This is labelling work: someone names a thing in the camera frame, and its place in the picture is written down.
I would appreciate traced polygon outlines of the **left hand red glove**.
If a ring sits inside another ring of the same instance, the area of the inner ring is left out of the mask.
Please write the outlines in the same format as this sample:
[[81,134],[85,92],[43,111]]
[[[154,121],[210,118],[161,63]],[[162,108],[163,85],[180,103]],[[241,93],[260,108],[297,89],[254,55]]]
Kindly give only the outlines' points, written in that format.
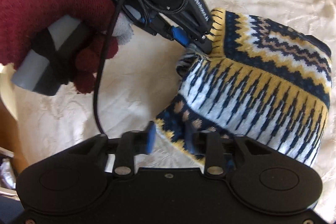
[[91,93],[100,61],[113,58],[133,35],[130,21],[111,0],[1,0],[1,64],[16,72],[36,34],[66,15],[94,29],[89,46],[76,57],[77,76],[69,82],[79,93]]

